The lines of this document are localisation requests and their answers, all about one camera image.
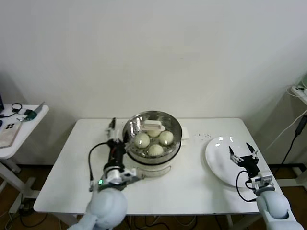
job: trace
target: cable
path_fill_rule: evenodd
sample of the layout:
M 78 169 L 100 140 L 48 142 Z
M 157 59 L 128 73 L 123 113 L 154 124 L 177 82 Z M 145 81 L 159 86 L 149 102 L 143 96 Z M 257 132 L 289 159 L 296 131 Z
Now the cable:
M 190 226 L 190 225 L 194 222 L 194 220 L 196 219 L 196 216 L 194 216 L 194 217 L 192 218 L 192 220 L 191 220 L 189 223 L 187 223 L 187 224 L 181 223 L 181 222 L 177 219 L 177 217 L 174 217 L 174 218 L 175 218 L 175 220 L 178 222 L 178 224 L 180 224 L 181 226 L 187 227 L 187 226 Z
M 195 224 L 190 230 L 194 230 L 198 224 L 198 217 L 196 216 Z
M 3 216 L 4 216 L 5 214 L 7 214 L 7 213 L 8 213 L 8 211 L 6 211 L 5 213 L 3 213 L 3 214 L 0 216 L 0 218 L 3 217 Z
M 246 186 L 246 188 L 248 188 L 248 189 L 250 189 L 250 190 L 256 190 L 255 188 L 252 188 L 252 187 L 249 187 L 249 186 L 248 186 L 248 181 L 245 181 L 245 186 Z
M 247 171 L 242 170 L 242 171 L 239 172 L 238 176 L 236 177 L 236 191 L 238 192 L 238 194 L 239 194 L 239 196 L 241 197 L 241 199 L 244 200 L 245 202 L 255 202 L 255 201 L 256 201 L 255 198 L 254 198 L 254 199 L 251 199 L 251 200 L 246 200 L 246 199 L 240 194 L 240 191 L 239 191 L 239 188 L 238 188 L 238 179 L 239 179 L 239 175 L 240 175 L 241 173 L 244 173 L 244 172 L 247 173 Z
M 128 217 L 127 217 L 127 216 L 125 217 L 125 222 L 126 222 L 126 224 L 128 225 L 128 229 L 130 230 L 131 225 L 129 224 L 129 220 L 128 220 Z
M 217 225 L 219 226 L 219 229 L 222 230 L 222 226 L 220 225 L 219 220 L 217 219 L 217 216 L 215 215 L 215 220 L 217 222 Z
M 287 154 L 285 155 L 285 157 L 284 157 L 284 159 L 283 159 L 281 165 L 283 165 L 284 161 L 286 160 L 288 154 L 290 153 L 290 151 L 291 151 L 291 149 L 292 149 L 293 143 L 294 143 L 294 141 L 295 141 L 295 139 L 296 139 L 297 137 L 298 137 L 298 135 L 295 134 L 295 135 L 294 135 L 294 138 L 293 138 L 293 140 L 292 140 L 292 142 L 291 142 L 290 148 L 289 148 Z M 273 176 L 275 176 L 279 170 L 280 170 L 280 166 L 278 167 L 278 169 L 276 170 L 276 172 L 273 174 Z
M 300 116 L 298 116 L 294 122 L 292 122 L 287 128 L 285 128 L 276 138 L 275 140 L 263 151 L 265 152 L 266 150 L 268 150 L 274 143 L 275 141 L 277 141 L 277 139 L 288 129 L 290 128 L 300 117 L 302 117 L 305 113 L 307 112 L 307 110 L 305 110 Z
M 92 149 L 90 150 L 89 154 L 88 154 L 88 166 L 90 168 L 90 181 L 93 181 L 94 180 L 94 177 L 93 177 L 93 171 L 92 171 L 92 166 L 91 166 L 91 154 L 92 154 L 92 151 L 94 149 L 96 149 L 98 146 L 101 146 L 101 145 L 106 145 L 107 143 L 106 142 L 102 142 L 102 143 L 99 143 L 97 145 L 95 145 L 94 147 L 92 147 Z
M 136 225 L 136 218 L 134 217 L 134 226 L 135 226 L 136 229 L 142 230 L 142 229 L 151 228 L 151 227 L 158 226 L 158 225 L 164 225 L 168 230 L 170 230 L 170 229 L 169 229 L 169 226 L 168 226 L 167 224 L 165 224 L 165 223 L 157 223 L 157 224 L 156 224 L 156 222 L 158 221 L 159 218 L 160 218 L 160 216 L 157 216 L 156 219 L 153 221 L 153 223 L 150 224 L 150 225 L 148 225 L 148 224 L 146 223 L 146 217 L 145 217 L 145 226 L 144 226 L 144 227 L 138 227 L 138 226 Z
M 36 227 L 36 226 L 42 224 L 42 223 L 46 220 L 47 216 L 48 216 L 48 213 L 45 215 L 45 217 L 44 217 L 40 222 L 38 222 L 38 223 L 35 224 L 35 225 L 26 225 L 26 224 L 24 223 L 24 221 L 23 221 L 22 216 L 19 216 L 19 220 L 20 220 L 21 224 L 22 224 L 24 227 L 26 227 L 26 228 L 34 228 L 34 227 Z
M 286 92 L 287 92 L 287 94 L 289 94 L 290 96 L 293 96 L 293 97 L 307 97 L 307 96 L 296 96 L 295 94 L 292 94 L 291 92 L 289 92 L 289 88 L 290 87 L 288 87 L 287 89 L 286 89 Z
M 13 227 L 13 221 L 16 219 L 16 218 L 18 218 L 19 216 L 16 216 L 16 217 L 14 217 L 16 214 L 14 214 L 13 216 L 11 216 L 11 214 L 9 213 L 9 212 L 7 212 L 8 213 L 8 215 L 9 215 L 9 217 L 10 217 L 10 219 L 8 220 L 8 222 L 6 222 L 6 225 L 5 225 L 5 230 L 10 230 L 12 227 Z
M 145 216 L 145 225 L 148 227 L 150 227 L 151 225 L 155 224 L 158 220 L 159 220 L 160 216 L 157 216 L 155 218 L 155 220 L 151 223 L 151 224 L 147 224 L 147 221 L 146 221 L 146 216 Z
M 14 108 L 14 105 L 16 105 L 16 104 L 19 105 L 20 108 Z M 11 108 L 12 108 L 12 111 L 13 111 L 13 113 L 12 113 L 11 115 L 5 116 L 5 115 L 1 114 L 1 115 L 0 115 L 0 118 L 8 118 L 8 117 L 11 117 L 11 116 L 17 114 L 17 113 L 23 108 L 23 105 L 20 104 L 20 103 L 13 103 L 13 104 L 11 105 Z
M 154 226 L 158 226 L 158 225 L 164 225 L 168 230 L 170 230 L 169 227 L 168 227 L 168 225 L 165 224 L 165 223 L 153 224 L 153 225 L 150 225 L 150 226 L 147 226 L 147 227 L 154 227 Z

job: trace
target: white tabletop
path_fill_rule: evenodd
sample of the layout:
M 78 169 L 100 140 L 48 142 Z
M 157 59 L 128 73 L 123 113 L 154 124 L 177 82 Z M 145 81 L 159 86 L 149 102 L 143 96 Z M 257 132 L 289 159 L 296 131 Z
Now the white tabletop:
M 38 105 L 23 105 L 24 109 L 32 109 L 35 110 L 38 107 Z M 6 116 L 12 114 L 12 109 L 10 104 L 4 105 L 5 110 L 1 112 L 1 114 L 4 114 Z M 20 146 L 24 143 L 24 141 L 28 138 L 28 136 L 32 133 L 32 131 L 35 129 L 35 127 L 40 123 L 40 121 L 44 118 L 46 113 L 49 111 L 49 107 L 47 105 L 44 105 L 42 110 L 38 113 L 37 117 L 28 122 L 23 122 L 12 146 L 8 148 L 0 149 L 0 159 L 8 159 L 12 157 L 17 150 L 20 148 Z M 15 123 L 17 122 L 17 118 L 23 118 L 24 115 L 15 114 L 11 117 L 7 118 L 0 118 L 0 120 L 3 121 L 3 124 L 0 128 L 0 132 L 5 128 L 6 124 L 9 123 Z
M 95 144 L 106 141 L 104 129 L 109 119 L 81 119 L 71 132 L 62 152 L 42 188 L 34 209 L 38 212 L 83 214 L 91 199 L 89 189 L 88 152 Z M 126 119 L 117 120 L 122 130 Z M 233 136 L 251 144 L 254 140 L 243 121 L 231 119 L 179 119 L 187 127 L 190 140 L 172 164 L 172 170 L 154 180 L 138 181 L 123 190 L 128 200 L 128 215 L 190 215 L 257 213 L 257 204 L 246 203 L 234 187 L 224 184 L 201 161 L 208 142 L 219 136 Z M 95 180 L 103 173 L 109 149 L 102 146 L 92 154 Z M 260 170 L 268 170 L 259 155 Z M 274 180 L 276 191 L 280 187 Z M 246 199 L 255 195 L 243 191 Z

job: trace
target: black wire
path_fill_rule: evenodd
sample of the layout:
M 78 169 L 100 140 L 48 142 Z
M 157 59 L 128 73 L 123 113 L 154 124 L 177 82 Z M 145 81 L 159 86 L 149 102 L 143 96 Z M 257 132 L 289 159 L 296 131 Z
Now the black wire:
M 128 228 L 130 229 L 131 226 L 130 226 L 130 224 L 129 224 L 129 220 L 128 220 L 128 217 L 127 217 L 127 216 L 125 217 L 125 221 L 126 221 L 126 224 L 128 225 Z
M 217 216 L 215 215 L 215 220 L 217 222 L 217 225 L 219 226 L 219 229 L 222 230 L 222 226 L 220 225 L 219 220 L 217 219 Z
M 198 217 L 196 216 L 195 224 L 190 230 L 194 230 L 198 224 Z
M 103 142 L 103 143 L 99 143 L 97 145 L 95 145 L 94 147 L 92 147 L 92 149 L 90 150 L 89 154 L 88 154 L 88 166 L 90 168 L 90 181 L 93 181 L 94 180 L 94 177 L 93 177 L 93 171 L 92 171 L 92 166 L 91 166 L 91 154 L 92 154 L 92 151 L 94 149 L 96 149 L 98 146 L 101 146 L 101 145 L 106 145 L 107 143 L 106 142 Z
M 36 227 L 36 226 L 42 224 L 42 223 L 46 220 L 47 216 L 48 216 L 48 213 L 45 215 L 45 217 L 44 217 L 39 223 L 37 223 L 37 224 L 35 224 L 35 225 L 26 225 L 26 224 L 24 223 L 24 221 L 23 221 L 22 216 L 19 216 L 19 220 L 20 220 L 21 224 L 22 224 L 24 227 L 26 227 L 26 228 L 34 228 L 34 227 Z
M 252 187 L 248 186 L 248 181 L 245 181 L 245 186 L 246 186 L 246 188 L 249 188 L 250 190 L 256 190 L 255 188 L 252 188 Z
M 241 197 L 242 200 L 244 200 L 245 202 L 255 202 L 256 199 L 251 199 L 251 200 L 246 200 L 241 194 L 240 194 L 240 191 L 239 191 L 239 188 L 238 188 L 238 179 L 239 179 L 239 175 L 241 173 L 247 173 L 247 171 L 243 170 L 243 171 L 240 171 L 238 176 L 236 177 L 236 191 L 238 192 L 239 196 Z
M 158 224 L 153 224 L 153 225 L 149 225 L 149 226 L 147 226 L 147 227 L 154 227 L 154 226 L 158 226 L 158 225 L 164 225 L 168 230 L 170 230 L 170 228 L 168 227 L 168 225 L 167 224 L 165 224 L 165 223 L 158 223 Z
M 285 155 L 285 157 L 284 157 L 284 159 L 283 159 L 281 165 L 283 165 L 283 163 L 285 162 L 287 156 L 289 155 L 289 153 L 290 153 L 290 151 L 291 151 L 291 149 L 292 149 L 293 143 L 294 143 L 295 139 L 297 138 L 297 136 L 298 136 L 297 134 L 294 135 L 294 138 L 293 138 L 293 140 L 292 140 L 292 142 L 291 142 L 290 148 L 289 148 L 287 154 Z M 280 170 L 280 166 L 279 166 L 278 169 L 275 171 L 275 173 L 273 174 L 273 176 L 275 176 L 279 170 Z
M 146 217 L 145 217 L 145 225 L 146 225 L 146 227 L 149 227 L 149 228 L 150 228 L 150 227 L 157 226 L 157 225 L 164 225 L 168 230 L 170 230 L 169 227 L 168 227 L 168 225 L 165 224 L 165 223 L 147 224 Z
M 14 105 L 16 105 L 16 104 L 20 106 L 19 109 L 14 108 Z M 17 113 L 23 108 L 23 105 L 20 104 L 20 103 L 13 103 L 13 104 L 11 105 L 11 108 L 12 108 L 12 111 L 13 111 L 13 113 L 12 113 L 11 115 L 9 115 L 9 116 L 0 115 L 0 118 L 8 118 L 8 117 L 11 117 L 11 116 L 17 114 Z
M 167 230 L 170 230 L 170 228 L 168 227 L 168 225 L 167 224 L 165 224 L 165 223 L 157 223 L 157 224 L 152 224 L 152 225 L 147 225 L 146 224 L 146 217 L 145 217 L 145 226 L 146 227 L 148 227 L 148 228 L 150 228 L 150 227 L 154 227 L 154 226 L 158 226 L 158 225 L 163 225 L 163 226 L 165 226 L 166 228 L 167 228 Z M 135 226 L 135 228 L 137 229 L 137 230 L 141 230 L 143 227 L 138 227 L 137 225 L 136 225 L 136 217 L 134 217 L 134 226 Z

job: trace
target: wooden floor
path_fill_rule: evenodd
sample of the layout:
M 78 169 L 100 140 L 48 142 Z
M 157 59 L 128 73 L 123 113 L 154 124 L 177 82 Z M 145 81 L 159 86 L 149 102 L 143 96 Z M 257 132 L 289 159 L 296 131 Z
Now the wooden floor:
M 29 168 L 24 167 L 22 168 L 22 172 L 18 174 L 18 177 L 23 180 L 24 182 L 29 178 L 30 176 L 35 176 L 37 178 L 33 189 L 40 190 L 50 172 L 50 168 Z M 294 173 L 292 170 L 289 169 L 280 169 L 278 172 L 277 178 L 295 178 Z M 283 188 L 283 193 L 285 196 L 289 199 L 292 211 L 297 219 L 298 222 L 300 222 L 303 227 L 307 230 L 307 193 L 302 187 L 294 187 L 294 188 Z M 8 211 L 13 204 L 15 198 L 17 197 L 18 192 L 16 189 L 11 187 L 10 185 L 7 185 L 5 189 L 0 194 L 0 215 L 2 213 L 5 213 Z M 24 224 L 26 225 L 35 225 L 36 223 L 39 223 L 43 218 L 45 217 L 45 214 L 38 214 L 34 213 L 28 217 L 22 217 Z M 66 230 L 68 226 L 66 226 L 64 223 L 61 223 L 59 220 L 54 217 L 53 215 L 47 215 L 47 218 L 45 221 L 40 224 L 39 226 L 33 227 L 33 228 L 26 228 L 21 224 L 19 215 L 17 214 L 15 217 L 13 217 L 13 225 L 11 230 Z M 184 217 L 177 217 L 179 221 L 182 223 L 189 223 L 193 216 L 184 216 Z M 233 222 L 236 223 L 241 218 L 243 218 L 243 215 L 233 215 L 232 219 Z M 8 214 L 5 214 L 0 218 L 0 230 L 5 229 L 5 225 L 9 220 Z M 155 220 L 155 217 L 127 217 L 119 226 L 117 226 L 116 230 L 127 230 L 130 229 L 139 229 L 145 226 L 145 221 L 147 224 L 153 223 Z M 211 230 L 226 230 L 228 228 L 228 224 L 226 222 L 225 216 L 197 216 L 197 225 L 195 225 L 195 220 L 192 222 L 190 226 L 183 227 L 174 217 L 160 217 L 157 223 L 165 223 L 169 229 L 171 230 L 204 230 L 204 229 L 211 229 Z M 163 224 L 147 228 L 149 230 L 167 230 L 167 227 Z M 248 228 L 249 230 L 265 230 L 265 224 L 263 222 L 263 219 L 258 220 Z

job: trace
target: white plate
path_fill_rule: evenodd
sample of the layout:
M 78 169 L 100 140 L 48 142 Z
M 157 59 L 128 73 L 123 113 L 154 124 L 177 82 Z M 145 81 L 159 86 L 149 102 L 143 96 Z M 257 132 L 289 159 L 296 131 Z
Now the white plate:
M 234 137 L 218 137 L 209 142 L 206 148 L 206 161 L 212 172 L 225 183 L 236 186 L 236 177 L 245 168 L 237 166 L 230 160 L 229 146 L 235 155 L 251 155 L 246 142 Z M 243 172 L 238 180 L 238 187 L 246 188 L 248 174 Z

